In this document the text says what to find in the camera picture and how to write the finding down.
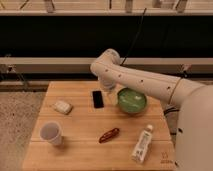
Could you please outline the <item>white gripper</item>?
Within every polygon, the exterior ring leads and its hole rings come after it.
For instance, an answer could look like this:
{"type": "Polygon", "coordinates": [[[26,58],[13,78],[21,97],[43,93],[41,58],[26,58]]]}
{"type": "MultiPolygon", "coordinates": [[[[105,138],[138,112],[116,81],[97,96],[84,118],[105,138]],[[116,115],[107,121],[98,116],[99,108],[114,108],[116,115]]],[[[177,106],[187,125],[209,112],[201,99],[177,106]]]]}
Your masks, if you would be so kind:
{"type": "Polygon", "coordinates": [[[107,96],[112,104],[116,104],[117,100],[117,93],[112,91],[116,87],[116,83],[111,80],[100,79],[100,86],[105,91],[108,92],[107,96]]]}

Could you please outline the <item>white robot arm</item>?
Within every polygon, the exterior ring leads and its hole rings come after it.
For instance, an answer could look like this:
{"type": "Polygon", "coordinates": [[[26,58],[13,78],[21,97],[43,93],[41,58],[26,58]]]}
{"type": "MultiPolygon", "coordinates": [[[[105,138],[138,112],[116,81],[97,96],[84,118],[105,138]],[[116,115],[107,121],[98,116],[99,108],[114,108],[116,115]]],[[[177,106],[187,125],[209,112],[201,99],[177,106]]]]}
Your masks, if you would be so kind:
{"type": "Polygon", "coordinates": [[[106,91],[120,84],[177,106],[175,171],[213,171],[213,85],[123,67],[111,48],[91,63],[90,70],[106,91]]]}

